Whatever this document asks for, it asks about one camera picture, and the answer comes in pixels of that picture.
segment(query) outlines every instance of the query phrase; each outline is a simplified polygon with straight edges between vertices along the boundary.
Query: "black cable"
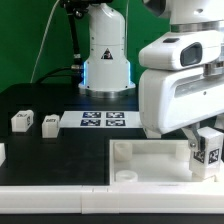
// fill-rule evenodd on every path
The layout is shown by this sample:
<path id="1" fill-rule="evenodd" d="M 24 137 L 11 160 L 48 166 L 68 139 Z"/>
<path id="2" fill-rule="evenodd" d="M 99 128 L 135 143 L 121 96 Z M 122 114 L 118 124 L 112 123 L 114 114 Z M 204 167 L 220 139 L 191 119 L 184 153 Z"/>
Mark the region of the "black cable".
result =
<path id="1" fill-rule="evenodd" d="M 44 76 L 44 77 L 38 79 L 36 81 L 36 83 L 37 84 L 41 84 L 45 79 L 52 78 L 52 77 L 71 77 L 71 78 L 73 78 L 74 75 L 50 75 L 50 76 Z"/>
<path id="2" fill-rule="evenodd" d="M 74 64 L 82 65 L 83 62 L 82 62 L 82 57 L 81 57 L 80 49 L 79 49 L 78 35 L 77 35 L 73 11 L 70 8 L 66 9 L 66 11 L 67 11 L 67 15 L 68 15 L 68 21 L 69 21 L 70 32 L 71 32 L 71 37 L 72 37 Z"/>
<path id="3" fill-rule="evenodd" d="M 47 74 L 45 74 L 42 78 L 39 78 L 36 83 L 41 83 L 44 79 L 48 78 L 48 77 L 54 77 L 54 75 L 58 72 L 61 72 L 61 71 L 71 71 L 71 67 L 62 67 L 62 68 L 57 68 L 57 69 L 54 69 L 50 72 L 48 72 Z"/>

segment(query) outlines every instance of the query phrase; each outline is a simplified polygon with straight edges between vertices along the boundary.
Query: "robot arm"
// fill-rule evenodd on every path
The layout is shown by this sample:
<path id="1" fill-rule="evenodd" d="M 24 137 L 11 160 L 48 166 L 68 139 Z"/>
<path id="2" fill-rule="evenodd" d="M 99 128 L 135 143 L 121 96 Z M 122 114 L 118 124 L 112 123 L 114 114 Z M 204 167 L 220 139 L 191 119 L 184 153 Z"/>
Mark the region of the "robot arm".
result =
<path id="1" fill-rule="evenodd" d="M 170 12 L 171 25 L 139 54 L 149 68 L 139 84 L 144 130 L 154 137 L 182 128 L 192 151 L 190 169 L 207 179 L 219 171 L 223 134 L 197 124 L 224 113 L 224 1 L 143 3 L 157 16 Z"/>

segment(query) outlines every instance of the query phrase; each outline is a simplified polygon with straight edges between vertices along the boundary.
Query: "warning label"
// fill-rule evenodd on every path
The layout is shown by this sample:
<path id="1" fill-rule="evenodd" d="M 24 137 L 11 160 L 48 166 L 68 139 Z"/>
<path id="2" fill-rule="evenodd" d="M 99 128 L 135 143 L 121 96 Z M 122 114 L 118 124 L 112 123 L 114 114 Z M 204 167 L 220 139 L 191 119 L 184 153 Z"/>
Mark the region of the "warning label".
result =
<path id="1" fill-rule="evenodd" d="M 101 59 L 105 59 L 105 60 L 113 60 L 112 54 L 110 52 L 110 50 L 107 48 L 106 51 L 104 52 L 103 56 Z"/>

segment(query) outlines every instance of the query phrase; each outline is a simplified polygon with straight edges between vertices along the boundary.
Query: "small white block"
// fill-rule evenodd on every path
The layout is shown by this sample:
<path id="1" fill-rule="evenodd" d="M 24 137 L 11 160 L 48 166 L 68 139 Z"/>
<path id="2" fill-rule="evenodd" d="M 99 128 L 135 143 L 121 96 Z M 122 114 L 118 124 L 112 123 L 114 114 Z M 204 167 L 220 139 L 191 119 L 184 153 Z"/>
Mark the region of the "small white block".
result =
<path id="1" fill-rule="evenodd" d="M 26 132 L 33 124 L 34 113 L 32 110 L 19 111 L 12 119 L 13 132 Z"/>
<path id="2" fill-rule="evenodd" d="M 205 138 L 205 150 L 203 152 L 191 152 L 190 170 L 202 179 L 207 179 L 219 173 L 223 133 L 205 127 L 199 129 L 198 134 Z"/>
<path id="3" fill-rule="evenodd" d="M 114 144 L 114 158 L 117 161 L 130 161 L 132 159 L 132 143 L 116 142 Z"/>
<path id="4" fill-rule="evenodd" d="M 42 123 L 42 137 L 43 138 L 57 138 L 59 132 L 59 121 L 58 115 L 46 116 Z"/>
<path id="5" fill-rule="evenodd" d="M 0 144 L 0 166 L 4 163 L 5 158 L 5 145 Z"/>

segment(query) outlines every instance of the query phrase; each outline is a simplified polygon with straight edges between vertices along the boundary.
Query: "marker on cube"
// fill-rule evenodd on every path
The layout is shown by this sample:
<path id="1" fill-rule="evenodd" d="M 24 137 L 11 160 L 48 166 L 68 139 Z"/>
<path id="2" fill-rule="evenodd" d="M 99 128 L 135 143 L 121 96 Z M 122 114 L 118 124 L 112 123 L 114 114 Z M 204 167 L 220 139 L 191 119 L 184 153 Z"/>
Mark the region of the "marker on cube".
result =
<path id="1" fill-rule="evenodd" d="M 26 132 L 33 124 L 34 113 L 32 110 L 19 111 L 12 119 L 13 132 Z"/>
<path id="2" fill-rule="evenodd" d="M 57 138 L 59 132 L 59 121 L 58 115 L 46 116 L 42 123 L 42 137 L 43 138 Z"/>

